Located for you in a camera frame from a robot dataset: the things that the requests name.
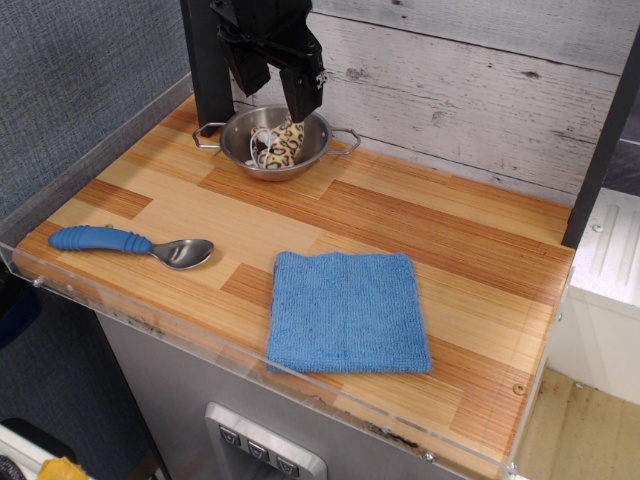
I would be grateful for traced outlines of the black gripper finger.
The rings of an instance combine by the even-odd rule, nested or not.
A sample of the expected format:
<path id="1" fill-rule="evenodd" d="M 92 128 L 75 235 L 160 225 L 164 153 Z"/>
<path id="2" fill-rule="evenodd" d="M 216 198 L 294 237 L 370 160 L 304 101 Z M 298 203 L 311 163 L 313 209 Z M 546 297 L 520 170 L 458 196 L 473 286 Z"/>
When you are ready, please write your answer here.
<path id="1" fill-rule="evenodd" d="M 231 49 L 230 70 L 245 96 L 255 94 L 271 79 L 267 62 L 244 49 Z"/>
<path id="2" fill-rule="evenodd" d="M 322 105 L 326 71 L 300 72 L 282 69 L 280 79 L 290 116 L 294 122 L 303 122 Z"/>

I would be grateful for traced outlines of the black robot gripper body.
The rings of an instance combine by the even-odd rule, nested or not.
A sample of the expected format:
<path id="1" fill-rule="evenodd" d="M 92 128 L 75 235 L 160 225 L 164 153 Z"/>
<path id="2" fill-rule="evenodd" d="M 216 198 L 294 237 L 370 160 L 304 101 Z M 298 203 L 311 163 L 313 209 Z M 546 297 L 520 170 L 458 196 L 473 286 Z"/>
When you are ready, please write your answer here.
<path id="1" fill-rule="evenodd" d="M 234 74 L 267 65 L 304 75 L 323 71 L 322 47 L 307 25 L 310 1 L 213 1 L 210 8 Z"/>

